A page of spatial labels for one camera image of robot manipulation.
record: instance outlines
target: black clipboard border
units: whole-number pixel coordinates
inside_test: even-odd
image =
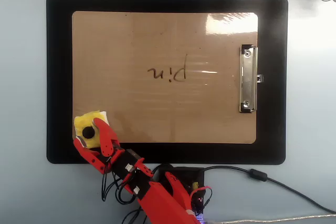
[[[258,15],[257,139],[253,144],[124,143],[147,163],[281,164],[286,157],[287,0],[47,0],[47,158],[85,163],[72,144],[72,14],[96,12]]]

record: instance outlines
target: clipboard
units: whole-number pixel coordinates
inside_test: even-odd
[[[52,163],[82,162],[69,122],[93,110],[148,162],[284,160],[286,0],[47,0],[47,34]]]

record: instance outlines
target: yellow sponge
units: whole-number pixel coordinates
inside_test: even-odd
[[[86,143],[85,147],[88,149],[100,147],[99,132],[93,124],[94,118],[100,118],[109,124],[106,111],[92,111],[75,117],[73,121],[73,124],[75,125],[76,136],[80,136],[84,140]]]

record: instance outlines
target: red robotic hand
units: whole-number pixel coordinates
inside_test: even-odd
[[[94,118],[93,123],[99,130],[101,153],[86,148],[80,137],[74,139],[77,151],[87,162],[102,174],[113,171],[123,179],[125,189],[137,196],[153,224],[200,224],[191,209],[189,194],[174,175],[165,173],[173,188],[173,195],[170,195],[153,180],[152,171],[143,164],[144,158],[120,147],[117,135],[105,121]]]

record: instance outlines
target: cable connector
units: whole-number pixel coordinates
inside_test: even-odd
[[[267,181],[267,173],[263,173],[259,170],[251,169],[248,174],[251,178],[264,182]]]

